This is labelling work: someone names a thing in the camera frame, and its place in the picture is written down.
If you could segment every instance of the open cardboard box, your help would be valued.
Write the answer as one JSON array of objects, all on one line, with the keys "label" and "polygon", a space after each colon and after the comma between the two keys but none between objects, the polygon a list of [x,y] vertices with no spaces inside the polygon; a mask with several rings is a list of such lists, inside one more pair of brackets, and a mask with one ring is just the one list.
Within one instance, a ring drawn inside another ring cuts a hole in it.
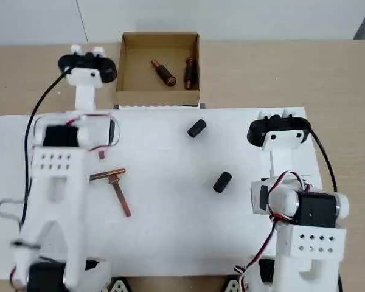
[{"label": "open cardboard box", "polygon": [[[186,90],[186,59],[197,63],[197,81]],[[168,87],[157,75],[151,60],[163,64],[176,85]],[[199,35],[197,33],[125,32],[120,49],[117,73],[119,106],[189,105],[197,106],[200,98]]]}]

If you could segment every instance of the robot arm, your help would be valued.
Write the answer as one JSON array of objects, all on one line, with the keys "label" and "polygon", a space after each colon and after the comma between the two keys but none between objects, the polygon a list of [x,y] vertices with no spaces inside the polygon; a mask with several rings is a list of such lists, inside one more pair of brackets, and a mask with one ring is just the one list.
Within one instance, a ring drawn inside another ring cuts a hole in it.
[{"label": "robot arm", "polygon": [[[25,220],[14,241],[16,278],[30,290],[95,292],[111,280],[106,260],[91,266],[87,261],[85,195],[90,153],[119,140],[117,121],[94,112],[95,88],[113,81],[117,71],[101,48],[80,55],[80,48],[74,46],[72,53],[61,57],[58,65],[63,72],[72,68],[66,78],[76,86],[76,111],[39,118],[32,137],[32,185]],[[63,233],[68,248],[66,262],[41,262],[38,258],[53,224]]]},{"label": "robot arm", "polygon": [[271,156],[270,177],[251,185],[253,212],[275,220],[277,245],[272,285],[262,282],[254,265],[257,259],[242,270],[242,291],[245,283],[252,292],[337,290],[346,240],[346,230],[337,219],[348,216],[349,201],[341,193],[315,189],[303,176],[284,171],[276,158],[291,160],[291,152],[307,139],[310,127],[305,119],[287,114],[251,124],[248,140]]}]

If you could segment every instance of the white foam board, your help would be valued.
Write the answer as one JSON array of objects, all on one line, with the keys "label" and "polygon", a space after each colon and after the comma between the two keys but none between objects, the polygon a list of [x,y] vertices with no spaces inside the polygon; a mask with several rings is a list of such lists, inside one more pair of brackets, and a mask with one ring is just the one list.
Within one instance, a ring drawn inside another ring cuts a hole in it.
[{"label": "white foam board", "polygon": [[[303,108],[295,108],[305,117]],[[250,183],[269,176],[269,153],[249,144],[246,134],[260,109],[142,109],[114,111],[119,143],[90,173],[126,167],[121,188],[132,216],[123,214],[105,180],[89,185],[87,250],[105,257],[118,276],[230,274],[255,254],[268,235],[267,216],[253,215]],[[204,119],[207,128],[195,139],[187,130]],[[23,137],[27,116],[0,116],[0,199],[22,198]],[[293,152],[293,170],[309,174],[321,187],[311,138]],[[223,193],[212,185],[223,171],[233,178]],[[21,208],[12,208],[20,215]],[[0,218],[0,279],[13,266],[10,240],[16,223]],[[273,255],[275,240],[266,254]],[[62,258],[58,228],[45,240],[43,252]]]}]

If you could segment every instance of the white wall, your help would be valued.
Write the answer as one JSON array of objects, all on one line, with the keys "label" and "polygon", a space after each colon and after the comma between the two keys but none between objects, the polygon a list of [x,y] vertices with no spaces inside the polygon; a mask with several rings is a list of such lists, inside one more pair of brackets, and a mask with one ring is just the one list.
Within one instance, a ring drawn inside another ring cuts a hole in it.
[{"label": "white wall", "polygon": [[0,0],[0,44],[86,43],[75,0]]},{"label": "white wall", "polygon": [[0,44],[119,41],[124,31],[204,39],[351,39],[365,0],[0,0]]}]

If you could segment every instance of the table surface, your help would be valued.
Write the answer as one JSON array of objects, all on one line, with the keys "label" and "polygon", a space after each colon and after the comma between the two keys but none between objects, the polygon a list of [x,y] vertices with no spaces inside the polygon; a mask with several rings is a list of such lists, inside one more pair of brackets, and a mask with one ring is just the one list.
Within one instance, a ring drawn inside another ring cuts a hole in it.
[{"label": "table surface", "polygon": [[[120,44],[102,44],[117,63]],[[69,46],[0,47],[0,114],[27,114],[58,75]],[[201,102],[208,108],[304,106],[350,199],[346,291],[365,290],[365,41],[203,41]],[[74,109],[75,89],[60,83],[41,112]],[[97,107],[116,103],[115,84],[97,91]],[[324,186],[331,184],[318,157]],[[133,291],[220,291],[224,277],[132,278]],[[0,292],[10,291],[0,281]]]}]

